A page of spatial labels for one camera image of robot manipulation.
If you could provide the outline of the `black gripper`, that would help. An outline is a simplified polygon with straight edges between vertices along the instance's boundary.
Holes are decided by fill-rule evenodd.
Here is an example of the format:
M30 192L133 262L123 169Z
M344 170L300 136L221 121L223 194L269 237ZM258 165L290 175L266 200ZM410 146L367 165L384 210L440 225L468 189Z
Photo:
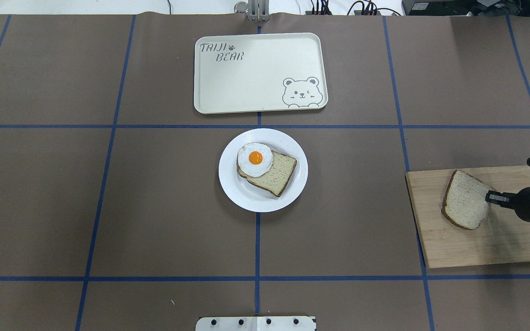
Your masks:
M522 189L515 195L514 193L488 191L485 201L505 209L514 209L521 220L530 223L530 187Z

